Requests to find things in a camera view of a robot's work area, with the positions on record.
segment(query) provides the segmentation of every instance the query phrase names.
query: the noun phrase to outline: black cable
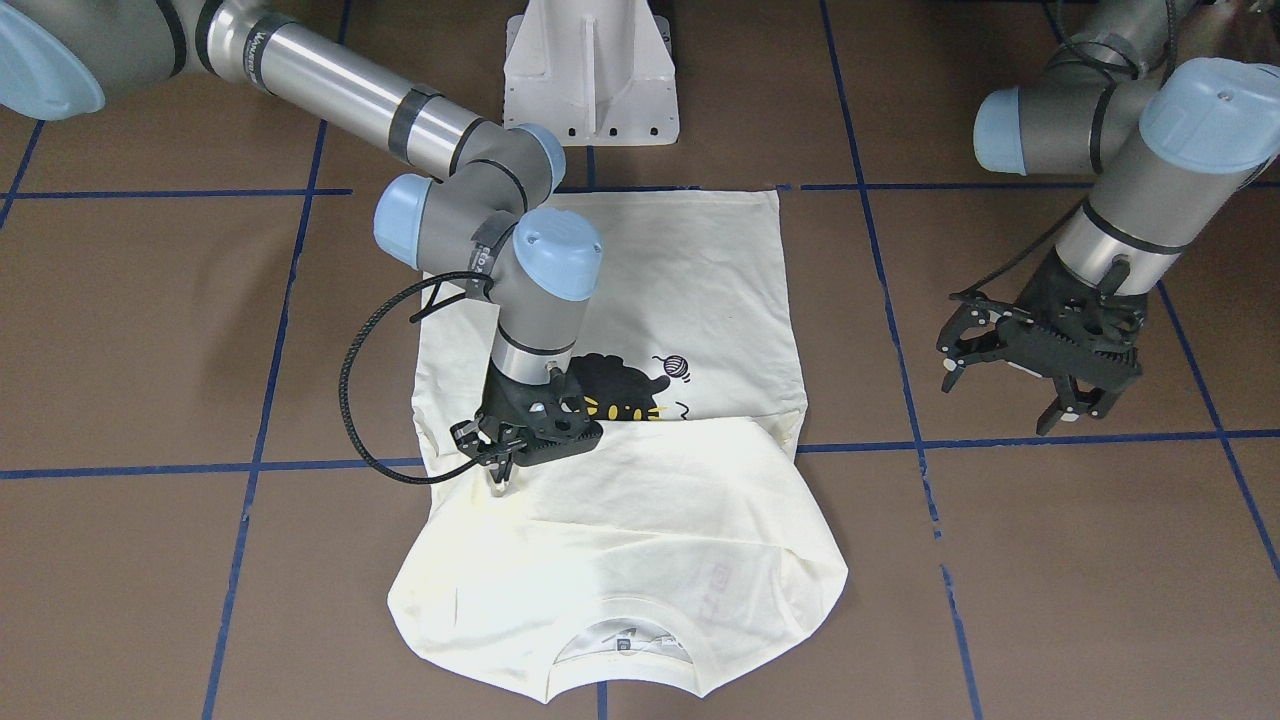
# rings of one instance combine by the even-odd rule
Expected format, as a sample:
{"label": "black cable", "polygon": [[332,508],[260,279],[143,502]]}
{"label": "black cable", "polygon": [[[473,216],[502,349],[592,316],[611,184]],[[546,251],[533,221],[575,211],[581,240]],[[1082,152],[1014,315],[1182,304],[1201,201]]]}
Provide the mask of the black cable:
{"label": "black cable", "polygon": [[1165,77],[1160,81],[1160,87],[1164,87],[1178,69],[1178,9],[1174,6],[1174,0],[1165,0],[1165,19],[1169,22],[1169,44],[1165,46]]}
{"label": "black cable", "polygon": [[1065,225],[1066,222],[1071,219],[1071,215],[1075,215],[1075,211],[1079,210],[1082,205],[1084,205],[1084,199],[1080,199],[1079,202],[1076,202],[1075,205],[1071,205],[1071,209],[1068,210],[1065,215],[1062,215],[1061,218],[1059,218],[1057,222],[1053,223],[1053,225],[1051,228],[1048,228],[1047,231],[1044,231],[1043,234],[1041,234],[1039,237],[1037,237],[1021,252],[1019,252],[1018,255],[1014,255],[1014,258],[1010,259],[1007,263],[1005,263],[1004,265],[996,268],[991,273],[987,273],[987,277],[984,277],[980,281],[973,283],[972,286],[961,290],[960,292],[951,293],[951,300],[968,300],[968,299],[974,297],[974,293],[978,292],[978,288],[980,288],[982,286],[984,286],[984,284],[989,283],[991,281],[998,278],[1000,275],[1007,273],[1015,265],[1018,265],[1019,263],[1021,263],[1023,260],[1025,260],[1027,258],[1029,258],[1030,254],[1036,252],[1036,250],[1041,245],[1044,245],[1044,242],[1048,241],[1048,238],[1053,237],[1053,234],[1057,233],[1057,231],[1061,229],[1062,225]]}
{"label": "black cable", "polygon": [[1085,55],[1084,51],[1080,50],[1080,46],[1076,45],[1074,40],[1071,40],[1071,35],[1066,32],[1066,23],[1062,22],[1062,0],[1056,0],[1055,10],[1052,14],[1048,13],[1048,0],[1041,0],[1041,4],[1044,6],[1044,12],[1050,22],[1050,28],[1053,31],[1053,35],[1062,38],[1062,45],[1068,49],[1068,51],[1071,53],[1071,55],[1075,58],[1078,63],[1101,74],[1102,78],[1107,81],[1107,85],[1115,85],[1116,82],[1115,77],[1111,73],[1123,72],[1129,76],[1129,79],[1138,79],[1138,77],[1142,74],[1142,70],[1133,63],[1133,60],[1130,60],[1129,58],[1124,58],[1124,55],[1121,55],[1121,58],[1124,58],[1125,60],[1124,65],[1116,63],[1106,63],[1097,58]]}
{"label": "black cable", "polygon": [[347,438],[351,439],[352,447],[355,447],[356,452],[360,454],[360,459],[364,460],[374,470],[378,470],[379,473],[387,475],[388,478],[392,478],[393,480],[399,480],[402,483],[408,483],[412,486],[430,486],[435,483],[442,483],[444,480],[461,475],[462,473],[470,470],[471,468],[475,468],[476,465],[480,465],[481,462],[489,462],[494,460],[494,457],[485,457],[485,456],[472,457],[471,460],[467,460],[462,465],[444,473],[443,475],[435,475],[435,477],[426,475],[417,478],[413,475],[397,473],[396,470],[392,470],[387,465],[383,465],[376,457],[374,457],[372,454],[369,452],[369,450],[365,447],[365,443],[360,439],[360,433],[356,432],[356,421],[352,420],[351,418],[351,398],[348,397],[349,391],[347,386],[351,382],[351,368],[356,364],[356,355],[360,354],[360,348],[365,345],[365,340],[369,337],[369,333],[374,332],[374,328],[378,325],[378,323],[381,322],[381,319],[388,313],[390,313],[392,309],[394,309],[397,305],[399,305],[408,297],[429,287],[433,287],[434,290],[431,291],[431,297],[428,300],[426,306],[422,307],[422,310],[420,310],[419,313],[415,313],[412,318],[410,318],[411,323],[417,323],[419,320],[431,315],[433,313],[443,310],[444,307],[448,307],[449,305],[453,305],[454,302],[466,299],[466,295],[454,295],[453,297],[442,300],[440,302],[435,301],[436,296],[440,292],[440,284],[453,281],[477,281],[484,283],[484,295],[486,300],[489,299],[489,291],[493,290],[492,277],[484,273],[470,273],[470,272],[444,273],[440,275],[426,278],[424,281],[419,281],[406,287],[404,290],[396,293],[394,297],[392,297],[387,302],[383,302],[383,306],[375,310],[374,314],[370,315],[367,320],[365,320],[365,324],[361,325],[360,332],[356,333],[356,338],[351,341],[351,347],[347,350],[347,357],[342,361],[342,370],[338,373],[338,407],[342,411],[342,424],[344,428],[347,428]]}

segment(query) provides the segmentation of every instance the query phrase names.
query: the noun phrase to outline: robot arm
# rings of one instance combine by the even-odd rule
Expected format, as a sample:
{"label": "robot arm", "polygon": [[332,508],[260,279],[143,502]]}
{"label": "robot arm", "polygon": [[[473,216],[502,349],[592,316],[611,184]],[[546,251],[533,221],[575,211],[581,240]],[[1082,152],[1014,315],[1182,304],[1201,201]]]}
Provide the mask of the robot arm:
{"label": "robot arm", "polygon": [[[1120,22],[1119,10],[1153,6],[1164,3],[1103,1],[1097,14],[1135,28]],[[1092,36],[1111,37],[1108,65],[1144,72],[1151,42],[1135,44],[1139,50],[1130,55],[1115,47],[1134,32],[1115,36],[1093,27]],[[1062,65],[1051,63],[1051,70],[1055,67]],[[1083,63],[1074,70],[1083,70]],[[1025,174],[1106,168],[1088,197],[1042,236],[1053,249],[1018,299],[993,301],[978,291],[984,283],[954,295],[961,305],[937,342],[946,356],[943,392],[968,366],[997,360],[1051,378],[1057,397],[1041,415],[1037,434],[1059,420],[1105,418],[1142,375],[1135,343],[1147,293],[1226,200],[1280,152],[1280,68],[1196,59],[1158,91],[1149,81],[1117,85],[1092,68],[1075,79],[1087,83],[1091,74],[1102,81],[1101,90],[1055,81],[1043,92],[996,94],[984,102],[975,150],[980,159],[984,151],[987,160],[997,158],[996,169]],[[1111,111],[1100,101],[1107,96]],[[1116,114],[1114,102],[1121,97],[1125,109]],[[1048,110],[1055,102],[1064,110],[1057,119]],[[1139,104],[1137,127],[1116,143],[1117,131]],[[965,337],[974,329],[984,332]]]}
{"label": "robot arm", "polygon": [[[109,97],[202,65],[447,181],[412,174],[393,181],[378,205],[374,234],[407,265],[452,272],[448,278],[470,297],[500,306],[480,410],[454,427],[460,450],[488,465],[500,486],[512,464],[535,465],[596,445],[600,425],[588,416],[568,368],[603,242],[584,218],[538,208],[564,176],[564,152],[550,132],[503,129],[262,0],[74,8],[15,0],[0,12],[0,35],[14,38],[9,64],[17,68],[0,78],[0,101],[32,117],[93,111]],[[198,64],[187,63],[188,55]],[[358,343],[344,373],[356,350]],[[353,441],[371,460],[355,434]]]}

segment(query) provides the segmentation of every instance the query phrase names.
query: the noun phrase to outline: tiled floor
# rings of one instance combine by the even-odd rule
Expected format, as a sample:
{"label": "tiled floor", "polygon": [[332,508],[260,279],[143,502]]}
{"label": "tiled floor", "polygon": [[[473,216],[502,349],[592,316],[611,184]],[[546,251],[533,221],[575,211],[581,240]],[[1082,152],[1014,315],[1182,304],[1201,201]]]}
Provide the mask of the tiled floor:
{"label": "tiled floor", "polygon": [[[502,109],[520,0],[280,5]],[[1152,295],[1112,416],[1036,438],[1046,383],[987,366],[943,396],[932,347],[947,292],[1087,188],[970,154],[982,97],[1052,49],[1037,4],[676,6],[680,142],[571,149],[566,186],[778,188],[797,464],[851,569],[814,638],[707,701],[543,707],[417,660],[385,592],[429,495],[353,460],[333,389],[413,279],[369,237],[403,168],[188,77],[63,123],[0,110],[0,717],[1280,716],[1276,170]],[[385,325],[353,383],[406,464],[413,352]]]}

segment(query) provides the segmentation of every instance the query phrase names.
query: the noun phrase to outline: blue tape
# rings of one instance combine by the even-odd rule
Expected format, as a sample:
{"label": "blue tape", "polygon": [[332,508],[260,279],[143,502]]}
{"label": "blue tape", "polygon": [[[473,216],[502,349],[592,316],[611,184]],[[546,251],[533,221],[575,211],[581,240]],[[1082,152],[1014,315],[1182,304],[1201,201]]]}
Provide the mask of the blue tape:
{"label": "blue tape", "polygon": [[584,192],[669,192],[675,190],[701,190],[700,184],[634,184],[609,187],[558,187],[557,195],[581,195]]}
{"label": "blue tape", "polygon": [[0,205],[0,228],[4,228],[4,222],[9,218],[9,210],[13,209],[13,201],[18,199],[18,188],[22,187],[22,178],[27,174],[27,168],[31,165],[31,156],[36,152],[36,143],[40,142],[40,133],[45,131],[45,120],[36,120],[36,127],[31,128],[31,137],[27,138],[27,149],[22,154],[22,161],[18,163],[18,172],[13,176],[13,182],[9,183],[9,192],[5,193],[4,205]]}
{"label": "blue tape", "polygon": [[851,190],[1088,190],[1089,182],[869,182],[801,184],[804,191]]}
{"label": "blue tape", "polygon": [[951,625],[956,632],[956,647],[960,650],[960,665],[964,667],[964,682],[969,689],[969,708],[973,711],[973,720],[982,720],[982,696],[978,694],[978,678],[973,673],[973,660],[969,657],[969,638],[964,632],[964,620],[960,618],[960,607],[956,605],[956,588],[951,580],[951,571],[942,565],[942,584],[947,589],[947,605],[951,606]]}
{"label": "blue tape", "polygon": [[1280,429],[1268,428],[1262,430],[1226,430],[1222,434],[1225,434],[1231,439],[1280,438]]}
{"label": "blue tape", "polygon": [[[422,466],[421,457],[389,457],[379,460],[383,465],[388,468],[412,468]],[[264,473],[282,473],[291,470],[352,470],[362,469],[369,465],[364,460],[282,460],[274,462],[261,462],[259,468]]]}
{"label": "blue tape", "polygon": [[17,200],[123,200],[175,197],[305,197],[307,195],[352,195],[349,187],[307,190],[88,190],[69,192],[18,192]]}
{"label": "blue tape", "polygon": [[129,475],[195,475],[205,473],[247,473],[252,469],[252,462],[211,462],[205,465],[127,465],[118,468],[46,468],[32,470],[0,470],[0,480],[119,478]]}
{"label": "blue tape", "polygon": [[915,398],[911,396],[911,379],[906,372],[906,357],[902,354],[902,338],[897,332],[897,319],[893,316],[893,299],[890,295],[888,277],[884,274],[884,260],[881,256],[879,238],[876,233],[876,218],[872,213],[870,195],[867,191],[867,176],[863,173],[861,158],[858,152],[858,138],[854,135],[854,118],[849,111],[849,97],[845,94],[845,78],[840,72],[840,56],[836,51],[836,37],[831,29],[831,14],[827,9],[827,0],[819,1],[822,9],[822,24],[827,35],[827,50],[831,54],[831,69],[836,76],[836,92],[840,96],[840,111],[845,119],[845,133],[849,136],[849,155],[854,161],[854,174],[858,177],[858,193],[863,201],[863,215],[867,218],[867,236],[872,245],[872,258],[876,260],[876,277],[879,279],[881,290],[884,295],[884,316],[888,322],[890,338],[893,341],[893,351],[897,354],[897,369],[902,377],[902,398],[906,401],[906,416],[911,423],[911,439],[915,448],[916,461],[920,466],[920,483],[924,487],[924,500],[929,507],[929,518],[933,520],[933,537],[940,539],[942,529],[940,527],[938,506],[933,500],[933,486],[929,483],[929,462],[924,455],[924,442],[920,437],[920,423],[915,414]]}
{"label": "blue tape", "polygon": [[1009,438],[974,438],[974,439],[928,439],[924,447],[928,450],[964,450],[974,447],[1019,447],[1037,445],[1110,445],[1126,442],[1171,442],[1217,439],[1215,432],[1181,432],[1181,433],[1120,433],[1114,436],[1047,436],[1047,437],[1009,437]]}
{"label": "blue tape", "polygon": [[[351,0],[347,0],[349,9]],[[284,338],[289,329],[289,301],[293,296],[293,284],[298,279],[298,260],[302,258],[302,247],[307,236],[307,227],[311,222],[311,206],[315,195],[311,192],[316,187],[320,174],[320,159],[324,155],[324,140],[329,123],[320,120],[316,131],[315,150],[311,155],[311,176],[307,178],[307,195],[302,202],[302,215],[298,219],[298,234],[293,241],[293,259],[289,263],[289,278],[284,284],[284,302],[280,307],[280,320],[275,331],[275,350],[271,354],[271,370],[266,377],[266,391],[262,395],[262,415],[259,421],[257,438],[253,442],[253,465],[248,480],[244,483],[244,503],[241,509],[239,529],[236,534],[236,551],[232,555],[230,575],[227,579],[227,597],[223,600],[223,616],[218,628],[218,642],[214,646],[214,660],[209,669],[209,687],[205,691],[205,707],[202,720],[212,720],[214,705],[218,701],[218,683],[221,679],[223,661],[227,656],[227,638],[230,635],[232,612],[236,610],[236,591],[239,587],[241,562],[244,559],[244,543],[248,541],[248,527],[253,498],[257,495],[257,465],[262,461],[262,452],[266,447],[268,427],[271,421],[271,406],[275,402],[275,383],[280,375],[280,360],[284,356]]]}
{"label": "blue tape", "polygon": [[813,452],[883,452],[887,450],[915,450],[914,442],[827,442],[801,445],[797,454]]}

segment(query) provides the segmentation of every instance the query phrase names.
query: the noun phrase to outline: white t-shirt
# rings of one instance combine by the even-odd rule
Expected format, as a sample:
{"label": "white t-shirt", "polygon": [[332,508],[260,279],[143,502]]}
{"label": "white t-shirt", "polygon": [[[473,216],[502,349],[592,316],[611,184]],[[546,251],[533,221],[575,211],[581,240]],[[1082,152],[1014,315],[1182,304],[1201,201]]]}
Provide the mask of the white t-shirt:
{"label": "white t-shirt", "polygon": [[[434,486],[388,603],[419,656],[543,702],[608,679],[701,697],[809,637],[847,575],[792,464],[808,398],[777,195],[552,205],[604,237],[573,352],[604,437],[517,468],[502,497],[483,469]],[[449,427],[479,406],[497,313],[466,301],[422,323],[431,474],[465,460]]]}
{"label": "white t-shirt", "polygon": [[607,423],[600,446],[436,486],[388,597],[440,667],[547,702],[639,679],[699,697],[809,637],[847,569],[787,454],[745,418]]}

